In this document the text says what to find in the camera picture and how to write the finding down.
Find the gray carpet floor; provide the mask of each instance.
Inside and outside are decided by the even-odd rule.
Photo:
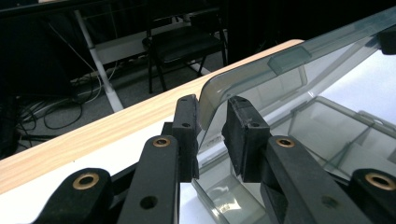
[[[124,108],[163,92],[160,80],[155,77],[153,79],[153,93],[149,93],[147,61],[147,58],[143,56],[127,63],[119,64],[115,70],[110,69],[111,71],[107,71],[109,77],[113,74],[110,83],[116,90]],[[221,53],[210,55],[205,61],[205,69],[210,72],[216,71],[222,66]],[[169,90],[196,78],[196,72],[189,67],[164,75],[165,83]],[[78,101],[85,102],[90,96],[89,93],[98,87],[99,82],[96,77],[93,77],[91,81],[88,79],[85,83],[77,85],[76,95],[78,95]],[[106,98],[105,91],[102,89],[100,94],[95,97],[97,92],[92,91],[91,100],[81,105],[73,103],[69,99],[32,102],[28,109],[33,112],[30,112],[31,116],[26,116],[25,119],[29,121],[21,123],[21,127],[18,129],[18,132],[25,137],[19,140],[16,153],[37,146],[53,136],[71,132],[111,115],[113,110]]]

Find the chair seat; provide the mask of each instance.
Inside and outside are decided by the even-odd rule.
[[[163,67],[192,61],[221,50],[223,43],[214,36],[193,26],[154,35],[152,43]]]

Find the transparent lid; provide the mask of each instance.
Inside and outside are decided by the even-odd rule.
[[[345,179],[359,168],[396,175],[396,55],[384,55],[377,37],[395,24],[392,7],[205,84],[198,135],[203,178],[194,185],[218,222],[268,221],[259,187],[235,185],[238,176],[222,143],[226,102],[235,95],[249,99],[273,135],[301,141],[328,172]]]

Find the black chair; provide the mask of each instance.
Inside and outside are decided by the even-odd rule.
[[[155,63],[158,77],[167,91],[163,74],[193,63],[201,63],[201,71],[207,55],[222,53],[223,65],[227,65],[225,37],[219,17],[219,6],[205,0],[148,0],[148,31],[143,45],[148,50],[148,90],[152,93],[152,65]],[[190,24],[176,29],[152,34],[154,22],[191,18]],[[214,37],[219,32],[220,38]]]

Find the table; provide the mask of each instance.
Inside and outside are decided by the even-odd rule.
[[[199,99],[210,78],[301,42],[287,41],[0,161],[0,210],[6,214],[0,222],[33,221],[51,193],[77,170],[96,167],[114,175],[138,162],[146,140],[173,120],[178,98],[196,94]]]

